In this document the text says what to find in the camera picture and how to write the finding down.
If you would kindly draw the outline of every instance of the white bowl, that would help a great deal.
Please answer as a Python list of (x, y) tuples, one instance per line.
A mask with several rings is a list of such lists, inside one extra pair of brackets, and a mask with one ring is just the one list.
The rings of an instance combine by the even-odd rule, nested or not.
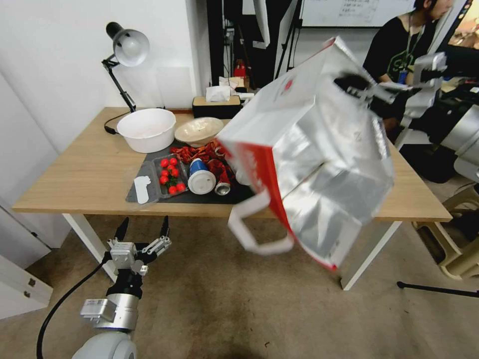
[(178, 127), (175, 138), (191, 147), (201, 147), (210, 142), (223, 129), (223, 121), (214, 117), (200, 117)]
[(151, 153), (165, 149), (175, 139), (175, 115), (163, 109), (146, 109), (123, 117), (116, 127), (131, 149)]

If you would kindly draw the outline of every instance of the beige bowl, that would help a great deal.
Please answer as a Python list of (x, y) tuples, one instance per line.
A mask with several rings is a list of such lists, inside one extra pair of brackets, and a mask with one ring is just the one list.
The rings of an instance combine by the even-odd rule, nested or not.
[(210, 142), (223, 128), (223, 121), (214, 117), (200, 117), (178, 127), (175, 138), (191, 147), (201, 147)]

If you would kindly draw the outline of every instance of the black t-shirt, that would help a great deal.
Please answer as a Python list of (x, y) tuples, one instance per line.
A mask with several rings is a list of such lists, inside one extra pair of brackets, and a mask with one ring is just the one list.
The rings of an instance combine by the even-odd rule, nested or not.
[[(411, 37), (407, 66), (413, 65), (418, 57), (426, 55), (433, 42), (436, 23), (428, 22), (424, 33), (416, 45), (419, 34)], [(378, 81), (378, 77), (388, 74), (391, 80), (398, 82), (400, 66), (406, 56), (409, 33), (404, 29), (398, 17), (389, 20), (374, 36), (368, 55), (364, 61), (364, 68)]]

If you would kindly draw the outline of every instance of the black box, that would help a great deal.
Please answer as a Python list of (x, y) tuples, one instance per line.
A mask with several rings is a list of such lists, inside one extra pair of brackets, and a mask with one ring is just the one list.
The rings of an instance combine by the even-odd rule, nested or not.
[(240, 97), (231, 96), (225, 102), (206, 102), (204, 96), (197, 96), (193, 99), (193, 116), (216, 117), (219, 119), (232, 119), (242, 108)]

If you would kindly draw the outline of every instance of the door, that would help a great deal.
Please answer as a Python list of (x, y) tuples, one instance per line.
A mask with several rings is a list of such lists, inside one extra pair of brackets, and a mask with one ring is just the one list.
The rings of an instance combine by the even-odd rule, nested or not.
[(55, 160), (57, 152), (1, 73), (0, 108), (0, 206), (49, 247), (58, 248), (70, 230), (60, 214), (11, 210)]

